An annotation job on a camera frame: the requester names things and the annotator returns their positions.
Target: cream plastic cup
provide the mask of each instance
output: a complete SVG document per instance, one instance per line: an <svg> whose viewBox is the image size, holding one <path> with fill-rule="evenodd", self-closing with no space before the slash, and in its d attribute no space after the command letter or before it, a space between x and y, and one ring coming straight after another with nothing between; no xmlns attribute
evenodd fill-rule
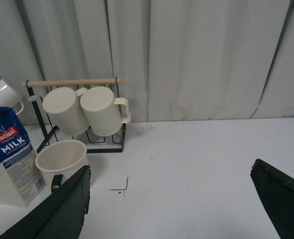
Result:
<svg viewBox="0 0 294 239"><path fill-rule="evenodd" d="M64 183L81 167L89 165L86 145L73 139L51 144L36 156L35 164L51 190L55 175L63 175L61 183Z"/></svg>
<svg viewBox="0 0 294 239"><path fill-rule="evenodd" d="M120 115L118 105L126 106L127 117ZM131 121L128 100L115 98L112 90L107 87L87 90L81 98L81 106L92 131L98 136L113 135L123 123Z"/></svg>
<svg viewBox="0 0 294 239"><path fill-rule="evenodd" d="M60 87L48 93L43 101L43 108L50 119L66 135L77 136L89 128L79 100L86 91L86 88L74 91Z"/></svg>

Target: cup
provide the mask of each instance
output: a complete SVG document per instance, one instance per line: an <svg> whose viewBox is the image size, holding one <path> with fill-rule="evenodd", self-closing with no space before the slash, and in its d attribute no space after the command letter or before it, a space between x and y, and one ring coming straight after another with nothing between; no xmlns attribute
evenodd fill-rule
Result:
<svg viewBox="0 0 294 239"><path fill-rule="evenodd" d="M127 117L121 117L119 106L125 105ZM98 136L110 136L120 130L123 123L131 121L128 100L115 98L111 89L94 87L81 98L81 106L92 131Z"/></svg>
<svg viewBox="0 0 294 239"><path fill-rule="evenodd" d="M79 100L79 96L86 91L86 88L74 91L60 87L48 93L43 101L43 108L50 119L66 135L77 136L89 128Z"/></svg>
<svg viewBox="0 0 294 239"><path fill-rule="evenodd" d="M21 103L21 109L16 113L17 115L20 114L24 109L21 96L4 80L0 80L0 106L13 108L19 102Z"/></svg>
<svg viewBox="0 0 294 239"><path fill-rule="evenodd" d="M36 156L35 164L47 187L53 191L81 167L89 165L86 145L74 139L51 144Z"/></svg>

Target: milk carton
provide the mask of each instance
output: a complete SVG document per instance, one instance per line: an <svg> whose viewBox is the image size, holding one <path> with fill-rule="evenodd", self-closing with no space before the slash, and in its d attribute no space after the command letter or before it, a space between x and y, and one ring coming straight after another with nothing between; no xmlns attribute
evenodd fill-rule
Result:
<svg viewBox="0 0 294 239"><path fill-rule="evenodd" d="M44 187L36 153L12 108L0 107L0 203L26 207Z"/></svg>

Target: pascual logo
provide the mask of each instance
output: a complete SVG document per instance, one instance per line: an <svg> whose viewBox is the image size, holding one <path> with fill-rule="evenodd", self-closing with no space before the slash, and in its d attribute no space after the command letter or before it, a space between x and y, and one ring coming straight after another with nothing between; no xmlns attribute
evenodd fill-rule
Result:
<svg viewBox="0 0 294 239"><path fill-rule="evenodd" d="M14 126L11 126L10 128L8 128L7 131L0 134L0 143L4 140L7 140L7 139L17 135L18 133L19 133L18 130Z"/></svg>

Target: nutrition label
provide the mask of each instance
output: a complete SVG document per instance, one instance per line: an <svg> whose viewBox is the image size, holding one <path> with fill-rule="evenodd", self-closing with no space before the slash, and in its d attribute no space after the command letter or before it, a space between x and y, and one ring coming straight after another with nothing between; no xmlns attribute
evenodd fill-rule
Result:
<svg viewBox="0 0 294 239"><path fill-rule="evenodd" d="M41 172L35 165L36 153L31 145L3 163L20 195L31 201L45 185Z"/></svg>

